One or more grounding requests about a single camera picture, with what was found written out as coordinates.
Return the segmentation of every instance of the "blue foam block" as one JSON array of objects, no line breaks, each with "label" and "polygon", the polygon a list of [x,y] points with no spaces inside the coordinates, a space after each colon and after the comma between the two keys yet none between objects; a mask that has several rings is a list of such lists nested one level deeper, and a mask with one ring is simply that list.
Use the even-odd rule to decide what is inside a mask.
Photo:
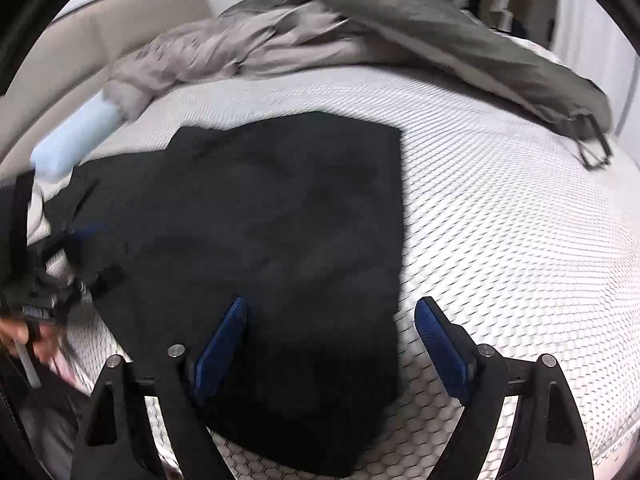
[{"label": "blue foam block", "polygon": [[464,405],[470,394],[468,368],[424,300],[415,305],[414,322],[447,393]]},{"label": "blue foam block", "polygon": [[237,298],[196,362],[193,395],[200,405],[218,390],[236,349],[242,343],[247,319],[246,301],[244,298]]},{"label": "blue foam block", "polygon": [[121,124],[118,109],[100,91],[40,141],[31,152],[31,166],[38,176],[59,179]]}]

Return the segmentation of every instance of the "blue gripper pad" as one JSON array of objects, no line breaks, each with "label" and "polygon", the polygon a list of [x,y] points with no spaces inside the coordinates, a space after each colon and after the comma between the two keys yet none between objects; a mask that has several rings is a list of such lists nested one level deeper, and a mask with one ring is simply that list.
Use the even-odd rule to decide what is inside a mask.
[{"label": "blue gripper pad", "polygon": [[199,405],[218,390],[246,329],[248,307],[237,298],[195,364],[193,395]]},{"label": "blue gripper pad", "polygon": [[422,298],[415,305],[415,328],[447,393],[457,398],[464,406],[470,397],[470,367],[462,355],[462,349],[457,348],[451,339],[452,334],[447,333],[455,325],[452,325],[440,310],[438,313],[443,322],[438,320],[426,298]]}]

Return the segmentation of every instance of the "black strap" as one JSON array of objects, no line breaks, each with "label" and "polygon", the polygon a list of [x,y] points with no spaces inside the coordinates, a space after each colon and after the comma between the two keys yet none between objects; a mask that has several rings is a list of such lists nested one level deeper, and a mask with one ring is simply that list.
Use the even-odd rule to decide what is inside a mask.
[{"label": "black strap", "polygon": [[27,271],[27,212],[34,172],[0,182],[0,285]]},{"label": "black strap", "polygon": [[50,480],[36,459],[0,368],[0,468],[6,480]]},{"label": "black strap", "polygon": [[[602,147],[602,151],[604,156],[602,158],[598,158],[597,155],[595,155],[587,146],[585,146],[585,144],[580,140],[580,137],[577,134],[576,129],[578,128],[577,126],[577,121],[581,120],[581,121],[587,121],[587,124],[593,128],[594,132],[595,132],[595,137],[596,139],[598,139],[598,142],[600,143],[600,146]],[[578,146],[578,151],[580,153],[580,160],[582,161],[583,166],[588,170],[588,171],[594,171],[594,170],[600,170],[601,168],[604,168],[605,166],[609,166],[611,164],[611,157],[613,156],[613,150],[611,149],[611,146],[609,145],[609,141],[607,140],[607,137],[605,137],[605,135],[600,131],[600,129],[598,128],[597,124],[595,123],[595,120],[593,119],[593,116],[581,116],[580,118],[571,120],[571,121],[567,121],[567,126],[569,128],[569,133],[570,133],[570,137],[574,140],[574,142],[576,143],[576,145]],[[593,157],[595,163],[592,163],[589,161],[589,159],[587,158],[586,154],[589,154]]]}]

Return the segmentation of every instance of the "black cloth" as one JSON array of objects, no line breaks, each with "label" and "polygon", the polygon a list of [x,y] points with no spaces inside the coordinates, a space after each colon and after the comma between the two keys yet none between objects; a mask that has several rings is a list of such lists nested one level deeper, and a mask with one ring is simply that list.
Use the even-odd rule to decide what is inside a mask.
[{"label": "black cloth", "polygon": [[0,181],[0,285],[28,272],[27,211],[33,171]]},{"label": "black cloth", "polygon": [[96,307],[137,367],[175,343],[198,355],[246,298],[209,427],[295,468],[353,471],[398,394],[398,130],[321,112],[181,128],[164,152],[77,168],[45,213],[98,229],[85,267],[122,267]]},{"label": "black cloth", "polygon": [[88,397],[39,362],[42,387],[32,389],[20,361],[0,355],[0,377],[15,403],[31,450],[52,480],[68,480],[78,426]]}]

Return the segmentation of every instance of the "white mattress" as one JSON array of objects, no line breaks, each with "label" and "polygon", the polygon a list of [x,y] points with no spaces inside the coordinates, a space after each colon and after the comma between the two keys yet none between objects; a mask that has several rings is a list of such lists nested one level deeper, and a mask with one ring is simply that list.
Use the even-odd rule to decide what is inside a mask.
[{"label": "white mattress", "polygon": [[[160,150],[178,127],[229,128],[324,110],[402,130],[406,240],[396,320],[404,394],[355,479],[424,478],[461,408],[444,392],[412,312],[433,296],[452,322],[503,355],[556,356],[599,465],[640,424],[640,172],[615,145],[612,166],[586,171],[571,140],[441,76],[329,68],[269,80],[189,85],[153,103],[92,158]],[[90,306],[68,339],[88,386],[122,353]],[[493,479],[510,434],[507,399],[480,478]],[[162,456],[175,464],[157,401],[148,399]],[[237,478],[313,478],[223,438]]]}]

